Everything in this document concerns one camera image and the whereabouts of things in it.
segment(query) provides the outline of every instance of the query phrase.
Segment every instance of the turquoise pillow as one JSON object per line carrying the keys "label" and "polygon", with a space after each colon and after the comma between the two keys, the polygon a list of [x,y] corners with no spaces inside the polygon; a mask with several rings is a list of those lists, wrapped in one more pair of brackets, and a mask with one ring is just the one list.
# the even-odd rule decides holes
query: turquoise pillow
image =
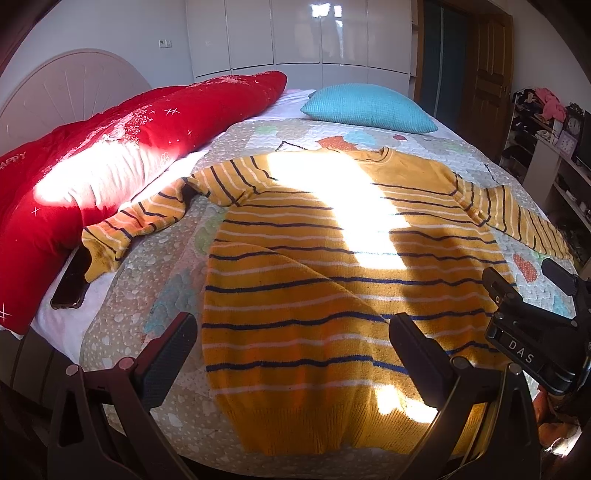
{"label": "turquoise pillow", "polygon": [[301,111],[314,120],[386,128],[410,134],[437,130],[431,118],[402,93],[380,85],[344,83],[318,90]]}

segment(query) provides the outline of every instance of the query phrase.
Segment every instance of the pink clothing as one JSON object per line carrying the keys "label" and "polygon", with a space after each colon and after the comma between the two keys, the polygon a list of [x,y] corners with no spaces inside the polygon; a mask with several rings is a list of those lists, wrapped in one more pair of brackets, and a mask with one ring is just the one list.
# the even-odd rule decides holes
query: pink clothing
{"label": "pink clothing", "polygon": [[536,88],[535,94],[544,104],[542,116],[546,121],[551,118],[556,118],[559,122],[564,122],[566,120],[566,108],[560,103],[560,100],[558,100],[555,94],[547,88]]}

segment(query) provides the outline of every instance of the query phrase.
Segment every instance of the smartphone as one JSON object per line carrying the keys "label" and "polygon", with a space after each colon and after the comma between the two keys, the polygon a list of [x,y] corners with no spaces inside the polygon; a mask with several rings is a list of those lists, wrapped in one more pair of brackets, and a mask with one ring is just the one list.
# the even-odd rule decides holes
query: smartphone
{"label": "smartphone", "polygon": [[84,278],[84,274],[90,268],[91,262],[89,250],[81,245],[53,294],[51,308],[55,310],[80,308],[90,285]]}

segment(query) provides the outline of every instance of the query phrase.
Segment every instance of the white wardrobe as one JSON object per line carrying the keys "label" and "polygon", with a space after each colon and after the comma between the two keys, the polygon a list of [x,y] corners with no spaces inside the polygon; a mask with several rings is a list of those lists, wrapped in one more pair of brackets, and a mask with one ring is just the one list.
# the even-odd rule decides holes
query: white wardrobe
{"label": "white wardrobe", "polygon": [[280,70],[287,88],[376,83],[413,97],[416,0],[187,0],[195,80]]}

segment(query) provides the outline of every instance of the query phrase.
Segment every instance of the striped sweater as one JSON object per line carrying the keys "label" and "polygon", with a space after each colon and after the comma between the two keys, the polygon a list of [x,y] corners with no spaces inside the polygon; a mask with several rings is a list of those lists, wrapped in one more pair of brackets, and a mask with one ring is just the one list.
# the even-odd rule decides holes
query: striped sweater
{"label": "striped sweater", "polygon": [[569,257],[509,187],[481,189],[388,148],[319,150],[215,165],[88,227],[87,279],[116,269],[134,236],[178,221],[187,184],[229,207],[204,293],[210,387],[245,449],[267,455],[344,443],[408,453],[434,411],[392,349],[388,319],[407,312],[449,355],[498,368],[506,359],[483,335],[496,308],[482,270],[514,279],[490,228]]}

